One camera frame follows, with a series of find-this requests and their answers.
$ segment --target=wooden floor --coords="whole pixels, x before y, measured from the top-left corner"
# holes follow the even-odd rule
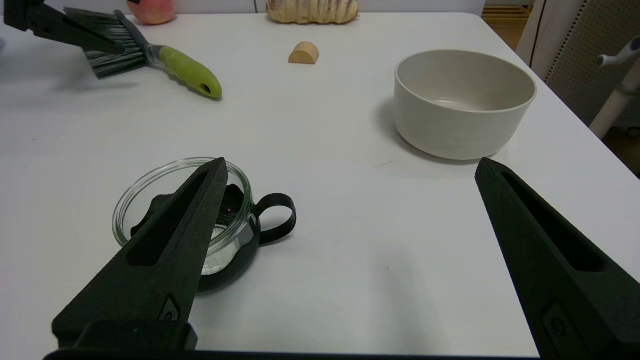
[[[529,11],[523,6],[485,6],[482,18],[515,51],[529,20]]]

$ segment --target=black handle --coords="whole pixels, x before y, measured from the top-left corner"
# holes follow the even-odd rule
[[[476,183],[542,359],[640,359],[640,285],[510,168]]]
[[[260,246],[282,239],[287,236],[294,227],[296,227],[296,220],[298,218],[296,215],[296,206],[294,205],[293,200],[283,193],[272,193],[263,197],[255,206],[255,216],[260,217],[265,210],[274,206],[284,206],[285,208],[291,209],[291,217],[289,217],[284,224],[271,230],[261,232]]]

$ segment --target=white bowl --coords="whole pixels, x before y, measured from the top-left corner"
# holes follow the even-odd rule
[[[482,158],[509,142],[536,92],[526,71],[493,56],[455,50],[415,54],[396,67],[396,128],[429,154]]]

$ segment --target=black bristles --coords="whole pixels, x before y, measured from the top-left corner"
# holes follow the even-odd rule
[[[115,14],[74,8],[65,8],[65,13],[70,20],[125,47],[125,52],[119,55],[83,49],[98,79],[123,74],[147,65],[144,49],[136,43],[134,37]]]

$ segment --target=green brush handle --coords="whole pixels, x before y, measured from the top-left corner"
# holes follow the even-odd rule
[[[193,90],[214,99],[222,97],[222,87],[216,76],[189,56],[172,47],[163,46],[158,53],[158,60],[169,74],[184,81]]]

